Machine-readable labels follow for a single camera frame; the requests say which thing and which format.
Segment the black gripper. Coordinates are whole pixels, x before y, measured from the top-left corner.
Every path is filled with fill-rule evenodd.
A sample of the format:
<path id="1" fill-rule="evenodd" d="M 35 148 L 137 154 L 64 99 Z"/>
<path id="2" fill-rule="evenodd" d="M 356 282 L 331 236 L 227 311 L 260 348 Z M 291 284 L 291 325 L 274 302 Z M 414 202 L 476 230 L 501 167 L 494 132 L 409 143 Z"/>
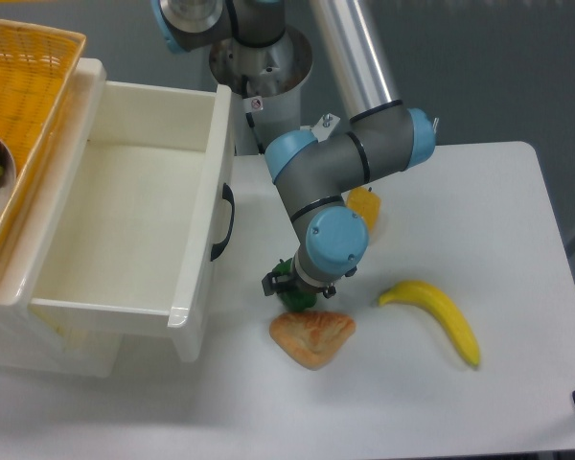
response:
<path id="1" fill-rule="evenodd" d="M 329 282 L 327 285 L 313 280 L 304 273 L 292 272 L 282 274 L 278 271 L 268 272 L 262 279 L 262 287 L 265 296 L 283 294 L 293 288 L 299 292 L 309 294 L 321 294 L 325 298 L 332 298 L 336 295 L 336 285 L 343 279 L 353 277 L 357 272 L 350 270 L 338 279 Z"/>

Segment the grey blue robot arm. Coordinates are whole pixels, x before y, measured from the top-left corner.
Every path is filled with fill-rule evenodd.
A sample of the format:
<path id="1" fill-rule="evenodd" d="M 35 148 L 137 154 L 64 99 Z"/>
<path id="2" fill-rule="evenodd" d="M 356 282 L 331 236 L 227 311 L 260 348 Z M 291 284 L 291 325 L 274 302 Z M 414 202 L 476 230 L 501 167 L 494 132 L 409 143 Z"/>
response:
<path id="1" fill-rule="evenodd" d="M 300 89 L 311 73 L 306 38 L 286 21 L 282 1 L 155 1 L 174 52 L 208 48 L 214 80 L 233 93 L 237 132 L 267 164 L 299 247 L 287 271 L 263 278 L 266 295 L 291 291 L 331 297 L 357 271 L 369 241 L 343 194 L 405 171 L 434 152 L 436 124 L 403 104 L 363 1 L 310 7 L 350 127 L 328 120 L 300 127 Z"/>

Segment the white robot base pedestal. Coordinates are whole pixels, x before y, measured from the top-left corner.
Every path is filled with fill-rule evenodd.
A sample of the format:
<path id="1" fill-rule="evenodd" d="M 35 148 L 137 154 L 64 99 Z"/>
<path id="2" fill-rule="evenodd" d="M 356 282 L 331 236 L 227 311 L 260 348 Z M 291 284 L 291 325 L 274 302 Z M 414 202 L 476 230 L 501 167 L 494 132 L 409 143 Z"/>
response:
<path id="1" fill-rule="evenodd" d="M 311 73 L 312 51 L 297 29 L 286 27 L 264 48 L 222 40 L 211 47 L 209 65 L 215 81 L 233 93 L 237 155 L 261 154 L 274 139 L 301 127 L 301 89 Z"/>

